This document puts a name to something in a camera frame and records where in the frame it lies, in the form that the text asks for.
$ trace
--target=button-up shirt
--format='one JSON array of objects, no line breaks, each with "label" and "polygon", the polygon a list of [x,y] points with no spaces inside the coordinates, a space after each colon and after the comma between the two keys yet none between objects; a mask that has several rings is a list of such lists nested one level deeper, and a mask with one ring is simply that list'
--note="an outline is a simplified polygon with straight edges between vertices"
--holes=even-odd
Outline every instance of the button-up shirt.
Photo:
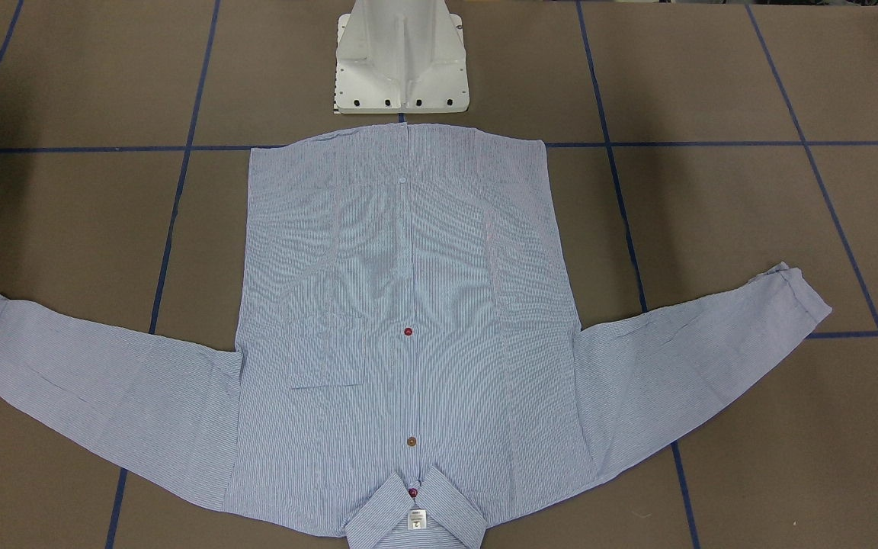
[{"label": "button-up shirt", "polygon": [[477,549],[707,421],[829,310],[780,264],[582,330],[543,143],[391,124],[253,150],[235,351],[0,296],[0,395],[210,509]]}]

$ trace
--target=chest pocket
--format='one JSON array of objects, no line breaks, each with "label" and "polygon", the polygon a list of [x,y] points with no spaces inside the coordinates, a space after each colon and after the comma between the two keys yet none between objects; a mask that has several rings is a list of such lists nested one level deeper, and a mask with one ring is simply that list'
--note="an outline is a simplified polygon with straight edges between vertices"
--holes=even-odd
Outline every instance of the chest pocket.
[{"label": "chest pocket", "polygon": [[320,315],[295,320],[285,336],[290,389],[360,385],[365,381],[365,321]]}]

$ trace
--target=shirt tag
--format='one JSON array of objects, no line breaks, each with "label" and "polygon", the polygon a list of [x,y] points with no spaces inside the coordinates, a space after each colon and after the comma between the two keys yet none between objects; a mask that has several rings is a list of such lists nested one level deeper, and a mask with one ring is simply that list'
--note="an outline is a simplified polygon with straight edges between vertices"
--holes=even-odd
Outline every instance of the shirt tag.
[{"label": "shirt tag", "polygon": [[409,529],[425,529],[425,509],[409,511]]}]

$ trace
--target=brown floor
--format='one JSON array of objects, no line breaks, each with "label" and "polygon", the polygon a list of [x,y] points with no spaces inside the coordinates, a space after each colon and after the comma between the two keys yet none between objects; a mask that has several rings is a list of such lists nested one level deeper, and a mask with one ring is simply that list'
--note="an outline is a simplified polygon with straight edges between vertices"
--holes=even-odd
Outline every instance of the brown floor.
[{"label": "brown floor", "polygon": [[[678,448],[491,529],[484,547],[878,547],[878,8],[762,6],[752,20],[741,6],[585,3],[592,72],[574,2],[449,5],[473,104],[409,121],[553,143],[586,326],[642,309],[619,194],[649,308],[780,260],[835,308]],[[208,0],[1,0],[0,292],[149,330],[184,190],[156,331],[232,348],[248,146],[395,120],[331,113],[332,36],[349,9],[223,0],[202,86]],[[144,146],[161,149],[112,149]],[[0,400],[0,547],[112,534],[118,549],[345,546],[133,475],[112,532],[118,477]]]}]

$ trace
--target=shirt sleeve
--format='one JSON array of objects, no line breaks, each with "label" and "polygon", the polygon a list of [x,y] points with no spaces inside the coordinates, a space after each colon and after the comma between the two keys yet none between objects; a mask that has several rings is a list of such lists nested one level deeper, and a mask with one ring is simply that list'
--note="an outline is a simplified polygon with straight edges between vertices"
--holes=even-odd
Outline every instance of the shirt sleeve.
[{"label": "shirt sleeve", "polygon": [[576,392],[594,483],[734,402],[831,311],[801,271],[783,263],[734,291],[576,335]]},{"label": "shirt sleeve", "polygon": [[219,509],[242,356],[0,296],[0,396],[101,458]]}]

